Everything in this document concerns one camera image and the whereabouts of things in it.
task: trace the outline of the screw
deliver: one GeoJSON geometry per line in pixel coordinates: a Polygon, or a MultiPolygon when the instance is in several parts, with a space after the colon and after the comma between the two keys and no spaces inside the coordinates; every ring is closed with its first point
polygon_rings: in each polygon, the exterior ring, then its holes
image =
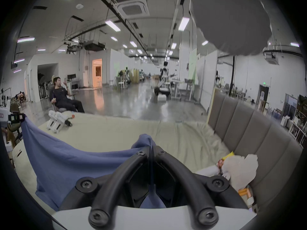
{"type": "Polygon", "coordinates": [[[224,182],[222,180],[217,179],[217,180],[214,180],[212,184],[216,187],[222,187],[224,185],[224,182]]]}
{"type": "Polygon", "coordinates": [[[108,224],[109,217],[102,210],[94,210],[89,215],[89,221],[91,224],[97,227],[103,227],[108,224]]]}
{"type": "Polygon", "coordinates": [[[212,209],[204,209],[198,216],[198,220],[202,225],[212,225],[217,219],[217,213],[212,209]]]}
{"type": "Polygon", "coordinates": [[[136,154],[140,155],[140,156],[144,156],[145,155],[145,153],[143,151],[138,151],[136,154]]]}
{"type": "Polygon", "coordinates": [[[83,188],[90,188],[92,186],[92,183],[90,181],[84,181],[81,183],[81,186],[83,188]]]}

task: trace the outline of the mattress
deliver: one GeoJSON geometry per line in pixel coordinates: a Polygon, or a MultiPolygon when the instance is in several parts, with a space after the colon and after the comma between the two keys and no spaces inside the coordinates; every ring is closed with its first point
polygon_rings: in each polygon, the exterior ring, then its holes
{"type": "MultiPolygon", "coordinates": [[[[71,116],[69,111],[63,114],[71,116]]],[[[130,149],[139,135],[145,133],[192,172],[215,164],[229,153],[206,123],[132,120],[87,113],[75,113],[71,123],[72,127],[65,126],[58,134],[47,130],[46,123],[39,128],[76,149],[89,152],[130,149]]],[[[17,175],[25,188],[47,212],[54,213],[35,194],[36,174],[29,162],[23,141],[14,148],[13,159],[17,175]]]]}

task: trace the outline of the gray upholstered headboard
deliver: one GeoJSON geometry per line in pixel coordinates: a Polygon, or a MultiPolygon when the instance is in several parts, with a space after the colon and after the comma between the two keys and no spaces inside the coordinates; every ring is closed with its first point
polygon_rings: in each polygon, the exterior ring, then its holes
{"type": "Polygon", "coordinates": [[[289,180],[302,148],[277,122],[218,91],[208,118],[229,151],[258,156],[259,166],[251,186],[259,209],[265,208],[289,180]]]}

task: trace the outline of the window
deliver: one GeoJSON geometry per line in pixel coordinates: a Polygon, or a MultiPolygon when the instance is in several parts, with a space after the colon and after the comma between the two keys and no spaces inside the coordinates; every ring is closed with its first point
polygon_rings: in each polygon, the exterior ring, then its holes
{"type": "Polygon", "coordinates": [[[96,77],[101,77],[101,67],[96,67],[96,77]]]}

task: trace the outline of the gray blurred object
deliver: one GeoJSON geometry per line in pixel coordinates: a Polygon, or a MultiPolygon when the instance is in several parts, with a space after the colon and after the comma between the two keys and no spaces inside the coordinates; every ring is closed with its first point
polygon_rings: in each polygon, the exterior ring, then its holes
{"type": "Polygon", "coordinates": [[[191,0],[190,12],[205,39],[230,55],[257,55],[272,35],[260,0],[191,0]]]}

